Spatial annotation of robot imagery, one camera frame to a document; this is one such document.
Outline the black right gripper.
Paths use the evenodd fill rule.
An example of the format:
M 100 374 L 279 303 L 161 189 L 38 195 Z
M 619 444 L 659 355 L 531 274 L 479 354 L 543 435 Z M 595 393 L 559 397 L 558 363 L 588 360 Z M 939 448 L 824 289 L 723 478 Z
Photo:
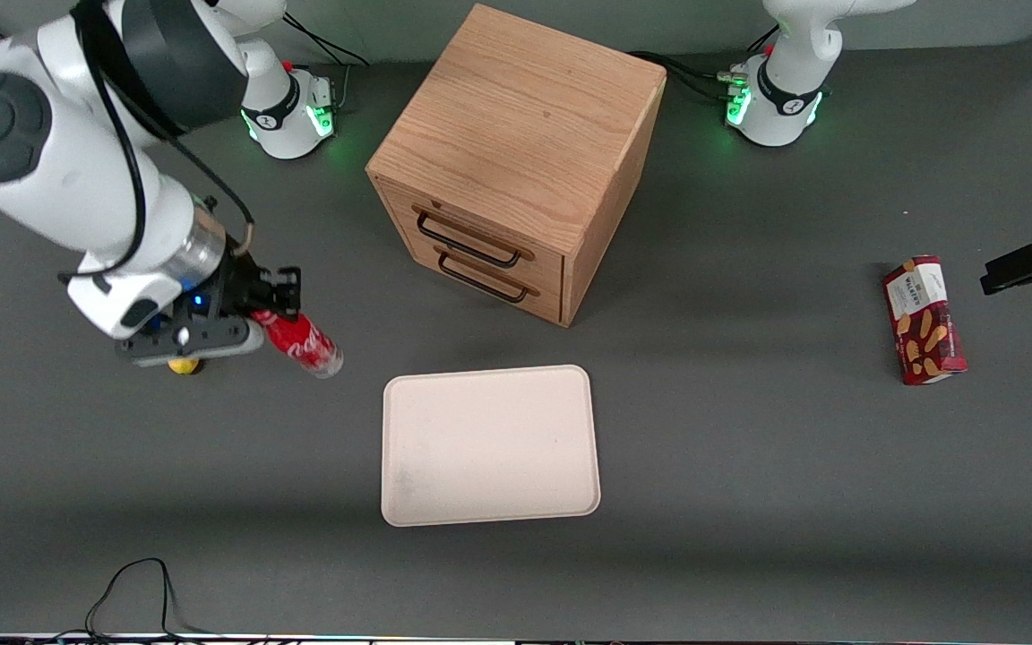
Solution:
M 259 287 L 250 287 L 257 278 Z M 245 340 L 249 331 L 247 313 L 271 312 L 279 317 L 300 314 L 302 270 L 287 266 L 259 268 L 250 253 L 228 252 L 218 269 L 200 286 L 184 291 L 172 305 L 153 315 L 144 324 L 147 338 Z

